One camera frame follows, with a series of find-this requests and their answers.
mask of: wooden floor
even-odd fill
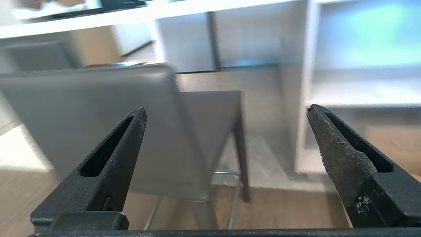
[[[0,236],[33,233],[29,215],[57,186],[53,173],[0,171]],[[226,229],[233,188],[215,187],[218,225]],[[234,229],[346,228],[336,194],[276,189],[251,189],[250,203],[239,201]],[[123,212],[129,229],[143,229],[157,197],[129,192]],[[196,229],[189,202],[164,199],[151,229]]]

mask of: chair seat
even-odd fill
[[[241,91],[181,92],[207,167],[214,171],[241,112]]]

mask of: chair leg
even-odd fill
[[[241,113],[235,124],[233,133],[235,137],[238,164],[240,166],[240,173],[241,173],[242,199],[244,202],[249,202],[250,201],[250,186],[248,184],[248,165],[247,165],[247,155],[245,151],[244,126],[243,126]]]
[[[218,229],[212,201],[193,202],[193,209],[199,229]]]

